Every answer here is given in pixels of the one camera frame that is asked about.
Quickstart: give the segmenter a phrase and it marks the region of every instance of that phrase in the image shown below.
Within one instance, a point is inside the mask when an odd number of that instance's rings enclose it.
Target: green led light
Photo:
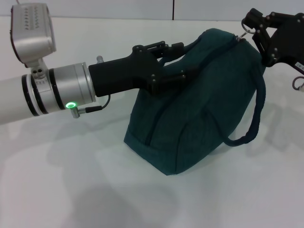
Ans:
[[[74,108],[74,107],[76,107],[76,103],[74,102],[69,102],[66,104],[66,108]]]

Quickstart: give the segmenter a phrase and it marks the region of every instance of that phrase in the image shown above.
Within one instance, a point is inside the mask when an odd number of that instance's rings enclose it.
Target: metal ring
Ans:
[[[299,86],[299,87],[295,87],[295,82],[296,82],[296,80],[298,80],[298,79],[304,79],[304,77],[303,76],[299,76],[299,77],[296,77],[294,80],[293,80],[293,89],[294,90],[299,90],[300,89],[300,87],[301,86]]]
[[[247,28],[245,28],[245,25],[244,25],[244,20],[245,20],[245,18],[244,19],[242,19],[242,27],[243,27],[243,29],[247,32],[247,33],[250,33],[250,34],[255,34],[255,32],[252,32],[251,30],[249,30],[249,29],[247,29]]]

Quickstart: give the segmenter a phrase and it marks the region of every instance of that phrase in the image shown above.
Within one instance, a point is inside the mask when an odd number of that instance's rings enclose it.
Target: dark green fabric bag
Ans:
[[[164,67],[178,73],[197,65],[200,75],[184,89],[151,96],[140,90],[124,142],[166,175],[181,173],[223,142],[238,146],[258,132],[266,88],[260,54],[244,39],[218,29],[186,46],[187,54]],[[163,59],[164,64],[171,59]],[[230,140],[256,91],[256,107],[245,136]]]

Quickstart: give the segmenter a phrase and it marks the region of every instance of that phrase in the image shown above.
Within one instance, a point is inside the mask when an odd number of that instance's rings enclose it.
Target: bag handle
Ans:
[[[223,134],[223,132],[221,131],[221,129],[219,127],[218,122],[213,117],[215,120],[215,123],[217,125],[217,128],[222,136],[223,142],[227,146],[240,146],[240,145],[251,142],[257,136],[259,125],[260,125],[260,120],[261,120],[261,112],[262,112],[262,109],[265,104],[266,85],[265,85],[265,81],[263,78],[263,74],[261,74],[261,72],[258,72],[257,74],[255,74],[252,77],[252,80],[256,86],[256,106],[255,106],[255,110],[253,113],[251,125],[249,127],[248,132],[244,136],[242,136],[241,138],[236,139],[236,140],[229,139],[228,136],[225,136]]]

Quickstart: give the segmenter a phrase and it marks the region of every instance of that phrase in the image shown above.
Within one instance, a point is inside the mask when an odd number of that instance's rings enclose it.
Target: white table surface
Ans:
[[[243,32],[239,22],[53,23],[57,52],[45,58],[49,68],[125,57],[137,44],[188,44],[209,28]],[[1,79],[29,72],[15,58],[9,28],[10,18],[0,17]],[[304,95],[291,88],[298,75],[284,64],[267,69],[258,137],[220,146],[176,176],[163,175],[123,143],[137,90],[113,95],[106,109],[77,120],[62,111],[0,126],[0,227],[304,227]],[[252,102],[237,137],[253,108]]]

